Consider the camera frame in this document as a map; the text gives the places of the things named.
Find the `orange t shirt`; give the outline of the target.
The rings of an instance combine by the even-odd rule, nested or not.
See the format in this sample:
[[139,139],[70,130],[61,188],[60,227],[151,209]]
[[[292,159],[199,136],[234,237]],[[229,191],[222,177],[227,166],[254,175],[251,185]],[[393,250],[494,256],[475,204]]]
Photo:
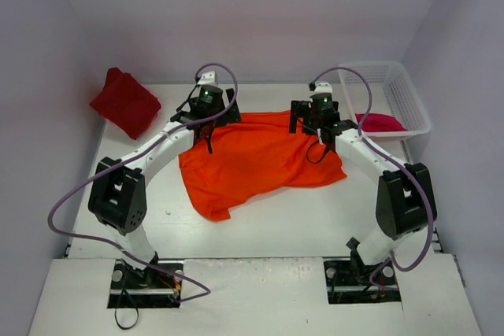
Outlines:
[[220,127],[212,144],[200,142],[179,156],[179,167],[195,211],[213,222],[252,197],[283,187],[318,188],[347,177],[343,162],[326,153],[314,135],[289,132],[289,111],[244,113],[241,122]]

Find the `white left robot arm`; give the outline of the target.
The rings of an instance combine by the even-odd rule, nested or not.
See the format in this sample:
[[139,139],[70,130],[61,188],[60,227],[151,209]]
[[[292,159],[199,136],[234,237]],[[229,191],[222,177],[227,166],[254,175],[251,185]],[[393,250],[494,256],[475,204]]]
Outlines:
[[148,142],[120,159],[105,157],[96,168],[88,209],[113,236],[131,268],[129,279],[137,287],[154,285],[158,254],[143,227],[147,213],[146,188],[171,161],[204,141],[213,152],[211,138],[218,127],[241,120],[235,90],[215,83],[199,84],[199,93],[188,98],[189,110],[179,109]]

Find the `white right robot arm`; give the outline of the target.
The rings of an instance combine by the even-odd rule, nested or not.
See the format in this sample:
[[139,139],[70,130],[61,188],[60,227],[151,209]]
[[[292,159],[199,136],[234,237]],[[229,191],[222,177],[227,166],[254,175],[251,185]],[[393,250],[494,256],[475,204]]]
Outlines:
[[[348,264],[350,277],[367,282],[386,260],[399,271],[416,268],[427,255],[437,217],[428,168],[399,160],[366,137],[359,124],[341,119],[338,103],[328,92],[313,94],[307,101],[291,101],[289,132],[298,130],[317,137],[325,153],[351,161],[376,184],[376,226],[367,238],[347,243],[353,257]],[[427,237],[419,256],[401,266],[395,250],[424,229]]]

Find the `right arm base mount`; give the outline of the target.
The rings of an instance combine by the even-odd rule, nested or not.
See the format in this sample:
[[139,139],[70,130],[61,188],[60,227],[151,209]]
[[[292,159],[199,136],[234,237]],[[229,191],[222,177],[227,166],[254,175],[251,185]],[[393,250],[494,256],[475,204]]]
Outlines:
[[324,258],[324,277],[328,303],[330,305],[370,305],[388,302],[399,303],[401,294],[398,290],[395,271],[388,263],[380,272],[370,275],[377,265],[364,265],[358,256],[360,242],[351,238],[346,247],[350,250],[348,258]]

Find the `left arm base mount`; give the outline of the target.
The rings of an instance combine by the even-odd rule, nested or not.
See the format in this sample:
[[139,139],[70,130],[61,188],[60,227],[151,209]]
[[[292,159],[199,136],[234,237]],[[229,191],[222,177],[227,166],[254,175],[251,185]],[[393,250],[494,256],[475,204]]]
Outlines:
[[115,260],[107,308],[179,308],[182,279],[147,268],[137,271]]

